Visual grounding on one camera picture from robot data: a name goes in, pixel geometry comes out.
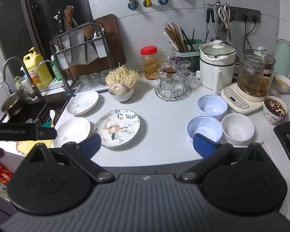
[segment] deer patterned plate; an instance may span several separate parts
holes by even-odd
[[[101,144],[108,148],[118,148],[129,143],[138,133],[141,121],[139,116],[130,110],[120,109],[101,117],[94,133],[101,136]]]
[[[67,142],[80,143],[88,137],[90,133],[90,122],[83,117],[72,118],[64,122],[57,129],[57,137],[53,141],[55,148],[60,148]]]
[[[94,90],[78,93],[73,97],[68,106],[67,112],[73,115],[81,115],[89,112],[98,102],[99,94]]]

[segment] bowl of enoki mushrooms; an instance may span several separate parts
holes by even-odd
[[[134,92],[134,85],[140,79],[137,71],[126,68],[124,65],[109,72],[105,81],[109,87],[108,92],[120,102],[128,101]]]

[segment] scissors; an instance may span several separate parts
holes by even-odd
[[[221,21],[225,25],[225,28],[226,28],[226,30],[228,32],[229,40],[231,42],[231,29],[230,29],[230,16],[231,16],[231,12],[230,12],[229,6],[228,5],[224,5],[223,7],[219,8],[218,15],[219,15]]]

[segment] white plate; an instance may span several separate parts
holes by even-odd
[[[102,116],[95,124],[93,132],[101,136],[102,146],[118,148],[136,136],[140,125],[140,118],[135,112],[120,109]]]
[[[53,141],[56,148],[60,148],[67,142],[80,143],[88,137],[90,133],[90,122],[83,117],[77,117],[64,122],[57,129],[57,137]]]
[[[67,111],[73,115],[85,114],[94,108],[98,98],[99,94],[94,90],[81,92],[70,100]]]

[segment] wooden chopsticks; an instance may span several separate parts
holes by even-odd
[[[171,27],[169,24],[165,25],[165,32],[169,35],[169,37],[173,40],[173,42],[176,44],[178,50],[180,52],[186,52],[187,48],[184,43],[184,40],[182,39],[179,30],[177,28],[177,25],[172,22],[173,27]]]

